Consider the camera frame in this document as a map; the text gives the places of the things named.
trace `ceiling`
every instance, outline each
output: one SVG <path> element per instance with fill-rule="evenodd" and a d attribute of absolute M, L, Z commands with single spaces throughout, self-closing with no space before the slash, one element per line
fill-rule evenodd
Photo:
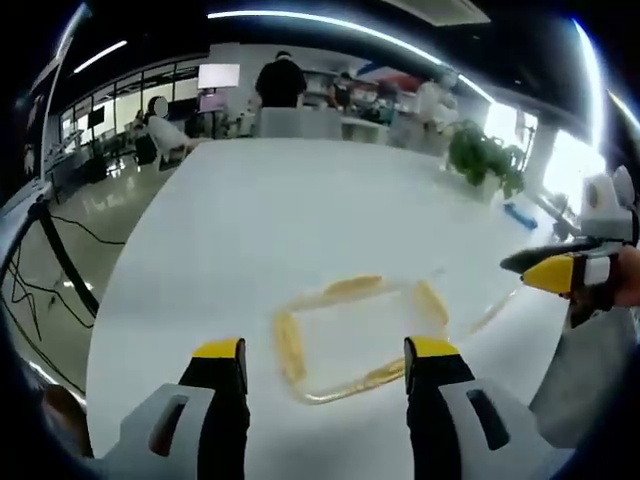
<path fill-rule="evenodd" d="M 446 1 L 460 3 L 462 0 Z M 71 45 L 53 99 L 54 110 L 68 106 L 133 69 L 171 57 L 206 53 L 212 43 L 282 43 L 323 48 L 366 58 L 413 75 L 430 77 L 435 73 L 433 65 L 413 54 L 384 42 L 372 42 L 370 37 L 361 34 L 338 34 L 335 27 L 305 21 L 283 22 L 281 19 L 209 21 L 205 16 L 215 11 L 247 8 L 282 9 L 282 2 L 273 0 L 183 0 L 163 8 L 158 8 L 158 2 L 149 0 L 90 0 L 88 3 L 93 16 L 83 23 Z M 480 15 L 486 15 L 490 23 L 437 27 L 413 14 L 421 3 L 427 3 L 427 0 L 300 0 L 291 5 L 295 5 L 292 8 L 296 11 L 350 20 L 404 39 L 450 62 L 481 85 L 536 99 L 568 112 L 578 119 L 578 123 L 588 125 L 589 84 L 578 36 L 569 20 L 571 13 L 585 24 L 600 47 L 601 57 L 607 61 L 608 81 L 625 84 L 627 92 L 635 91 L 640 85 L 635 66 L 640 62 L 633 48 L 635 42 L 631 41 L 634 36 L 631 16 L 620 16 L 615 8 L 606 12 L 591 11 L 579 2 L 564 2 L 559 9 L 558 2 L 546 1 L 526 2 L 535 7 L 505 8 L 504 2 L 498 0 L 476 0 L 474 4 Z M 409 5 L 413 13 L 397 4 Z M 20 40 L 21 48 L 8 52 L 10 64 L 24 65 L 15 68 L 17 73 L 10 78 L 9 83 L 16 90 L 28 89 L 53 50 L 55 39 L 75 5 L 77 2 L 71 0 L 46 2 L 39 5 L 35 20 L 29 9 L 25 9 L 25 21 L 28 20 L 32 28 L 24 41 Z M 614 16 L 616 22 L 612 25 L 609 22 Z M 19 21 L 15 19 L 10 29 L 6 25 L 4 34 L 21 31 L 15 28 Z M 122 39 L 129 42 L 126 47 L 85 71 L 72 74 L 73 68 Z M 473 94 L 468 89 L 460 90 L 462 95 Z"/>

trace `green plant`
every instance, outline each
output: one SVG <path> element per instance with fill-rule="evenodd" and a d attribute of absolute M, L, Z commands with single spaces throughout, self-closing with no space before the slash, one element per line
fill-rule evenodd
<path fill-rule="evenodd" d="M 500 180 L 505 198 L 524 190 L 524 152 L 514 146 L 505 147 L 502 140 L 487 137 L 471 120 L 454 126 L 449 145 L 449 163 L 474 186 L 484 182 L 488 172 Z"/>

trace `desk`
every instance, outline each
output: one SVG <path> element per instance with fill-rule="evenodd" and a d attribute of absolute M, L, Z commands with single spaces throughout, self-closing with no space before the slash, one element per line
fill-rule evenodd
<path fill-rule="evenodd" d="M 426 279 L 447 304 L 452 337 L 464 337 L 519 283 L 500 270 L 501 258 L 545 242 L 552 221 L 530 205 L 540 227 L 529 232 L 501 206 L 445 184 L 433 165 L 341 141 L 229 140 L 194 150 L 133 230 L 98 312 L 87 375 L 95 453 L 117 441 L 135 406 L 178 381 L 200 344 L 243 336 L 247 478 L 411 478 L 402 381 L 327 405 L 297 402 L 279 373 L 272 315 L 300 293 L 359 274 Z M 523 293 L 483 336 L 460 343 L 472 368 L 530 401 L 566 303 Z M 396 340 L 401 356 L 402 333 Z"/>
<path fill-rule="evenodd" d="M 361 143 L 387 144 L 389 127 L 355 117 L 342 117 L 342 137 Z"/>

